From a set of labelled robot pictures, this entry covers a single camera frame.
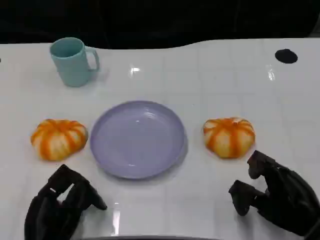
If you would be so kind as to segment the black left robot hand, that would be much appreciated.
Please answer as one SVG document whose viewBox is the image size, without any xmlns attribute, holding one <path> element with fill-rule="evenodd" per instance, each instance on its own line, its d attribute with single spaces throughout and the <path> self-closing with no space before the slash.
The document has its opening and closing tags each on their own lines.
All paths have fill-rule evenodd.
<svg viewBox="0 0 320 240">
<path fill-rule="evenodd" d="M 26 240 L 69 240 L 83 211 L 106 203 L 80 173 L 61 165 L 32 199 L 24 222 Z"/>
</svg>

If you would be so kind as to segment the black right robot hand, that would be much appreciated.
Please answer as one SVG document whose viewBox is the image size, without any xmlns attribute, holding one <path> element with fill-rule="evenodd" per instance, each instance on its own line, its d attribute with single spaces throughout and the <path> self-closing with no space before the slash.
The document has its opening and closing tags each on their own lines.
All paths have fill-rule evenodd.
<svg viewBox="0 0 320 240">
<path fill-rule="evenodd" d="M 236 180 L 229 189 L 240 216 L 250 207 L 272 224 L 306 240 L 320 238 L 320 201 L 313 188 L 295 171 L 255 150 L 247 161 L 251 179 L 263 176 L 267 189 L 262 192 Z"/>
</svg>

